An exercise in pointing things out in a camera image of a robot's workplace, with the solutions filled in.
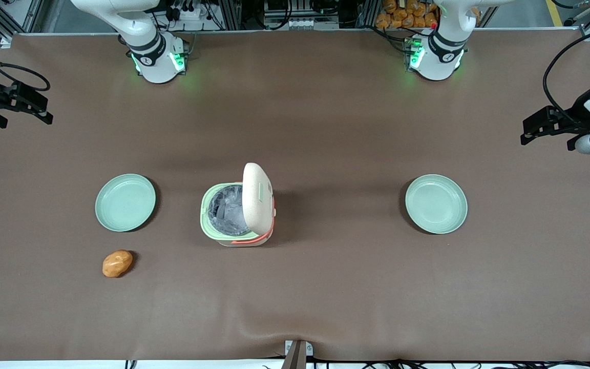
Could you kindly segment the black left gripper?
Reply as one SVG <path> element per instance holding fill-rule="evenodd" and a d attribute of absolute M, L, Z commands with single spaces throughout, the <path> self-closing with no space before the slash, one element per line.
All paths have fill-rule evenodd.
<path fill-rule="evenodd" d="M 585 107 L 590 99 L 590 89 L 578 96 L 570 108 L 559 107 L 549 89 L 546 89 L 546 95 L 551 106 L 541 108 L 522 122 L 520 144 L 525 146 L 541 136 L 573 133 L 576 136 L 567 141 L 567 150 L 576 150 L 580 139 L 590 134 L 590 111 Z"/>

